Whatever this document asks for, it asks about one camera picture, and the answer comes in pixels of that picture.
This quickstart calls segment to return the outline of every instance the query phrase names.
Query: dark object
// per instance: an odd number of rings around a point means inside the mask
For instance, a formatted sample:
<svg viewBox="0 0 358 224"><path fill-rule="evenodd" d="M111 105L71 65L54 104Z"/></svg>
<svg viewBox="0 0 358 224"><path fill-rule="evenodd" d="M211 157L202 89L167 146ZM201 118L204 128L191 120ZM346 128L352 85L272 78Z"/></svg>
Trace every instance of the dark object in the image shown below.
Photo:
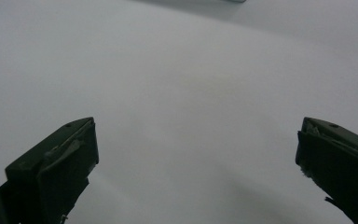
<svg viewBox="0 0 358 224"><path fill-rule="evenodd" d="M93 118L65 124L6 168L0 223L63 223L98 161Z"/></svg>
<svg viewBox="0 0 358 224"><path fill-rule="evenodd" d="M358 135L334 123L304 118L296 163L358 224Z"/></svg>

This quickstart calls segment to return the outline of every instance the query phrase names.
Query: white backdrop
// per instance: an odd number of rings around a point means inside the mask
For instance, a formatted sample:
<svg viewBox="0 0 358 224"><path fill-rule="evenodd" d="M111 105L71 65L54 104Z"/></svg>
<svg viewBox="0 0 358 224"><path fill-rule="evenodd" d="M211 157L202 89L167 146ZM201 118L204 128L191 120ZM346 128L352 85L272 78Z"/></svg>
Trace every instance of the white backdrop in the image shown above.
<svg viewBox="0 0 358 224"><path fill-rule="evenodd" d="M0 0L0 184L93 116L67 223L350 223L295 164L305 116L358 133L358 1Z"/></svg>

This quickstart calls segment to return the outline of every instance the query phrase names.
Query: gray surface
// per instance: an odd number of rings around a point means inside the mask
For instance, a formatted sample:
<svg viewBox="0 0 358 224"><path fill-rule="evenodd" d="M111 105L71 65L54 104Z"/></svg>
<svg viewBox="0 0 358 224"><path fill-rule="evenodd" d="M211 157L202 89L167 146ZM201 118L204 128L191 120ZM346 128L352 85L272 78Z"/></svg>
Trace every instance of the gray surface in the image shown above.
<svg viewBox="0 0 358 224"><path fill-rule="evenodd" d="M350 223L295 154L305 116L358 133L358 1L0 0L0 184L87 116L69 224Z"/></svg>

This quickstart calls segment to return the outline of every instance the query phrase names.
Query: white tabletop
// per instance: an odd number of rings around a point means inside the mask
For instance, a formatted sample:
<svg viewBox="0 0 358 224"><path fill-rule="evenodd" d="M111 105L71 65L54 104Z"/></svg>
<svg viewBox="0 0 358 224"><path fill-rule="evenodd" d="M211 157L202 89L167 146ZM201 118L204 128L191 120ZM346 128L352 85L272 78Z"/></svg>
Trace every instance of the white tabletop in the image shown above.
<svg viewBox="0 0 358 224"><path fill-rule="evenodd" d="M358 1L0 0L0 184L93 116L71 223L351 223L295 164L304 117L358 133Z"/></svg>

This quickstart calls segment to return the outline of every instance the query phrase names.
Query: white surface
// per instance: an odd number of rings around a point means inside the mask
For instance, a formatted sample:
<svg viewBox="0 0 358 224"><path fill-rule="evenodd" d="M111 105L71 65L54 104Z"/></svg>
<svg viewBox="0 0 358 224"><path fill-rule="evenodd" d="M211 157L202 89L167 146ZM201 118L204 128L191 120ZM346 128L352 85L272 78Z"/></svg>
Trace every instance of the white surface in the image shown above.
<svg viewBox="0 0 358 224"><path fill-rule="evenodd" d="M358 1L0 0L0 184L93 116L68 223L350 223L295 165L305 116L358 133Z"/></svg>

